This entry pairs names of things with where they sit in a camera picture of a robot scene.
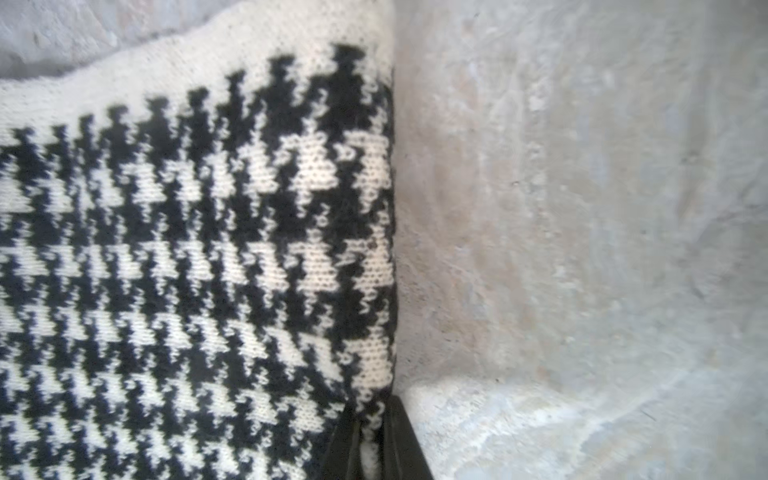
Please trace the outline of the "black white houndstooth scarf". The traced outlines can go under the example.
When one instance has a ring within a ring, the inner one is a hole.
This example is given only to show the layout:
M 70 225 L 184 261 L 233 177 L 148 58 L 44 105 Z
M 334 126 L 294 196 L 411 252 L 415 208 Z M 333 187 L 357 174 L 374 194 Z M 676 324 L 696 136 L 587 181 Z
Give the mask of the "black white houndstooth scarf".
M 382 475 L 394 6 L 244 1 L 1 83 L 1 475 Z

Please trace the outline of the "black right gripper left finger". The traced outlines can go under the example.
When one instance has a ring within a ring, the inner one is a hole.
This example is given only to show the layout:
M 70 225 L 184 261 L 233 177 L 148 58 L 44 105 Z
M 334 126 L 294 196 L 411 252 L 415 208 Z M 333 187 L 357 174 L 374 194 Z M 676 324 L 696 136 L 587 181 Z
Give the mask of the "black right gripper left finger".
M 317 476 L 320 480 L 362 479 L 360 423 L 354 413 L 344 413 L 334 430 Z

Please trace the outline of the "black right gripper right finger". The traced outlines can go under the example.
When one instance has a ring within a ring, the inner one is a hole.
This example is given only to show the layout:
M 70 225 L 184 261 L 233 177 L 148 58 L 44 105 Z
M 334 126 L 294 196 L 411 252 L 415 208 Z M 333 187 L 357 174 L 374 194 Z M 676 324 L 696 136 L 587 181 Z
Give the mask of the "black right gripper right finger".
M 387 402 L 383 418 L 383 468 L 385 480 L 433 480 L 405 407 L 398 396 Z

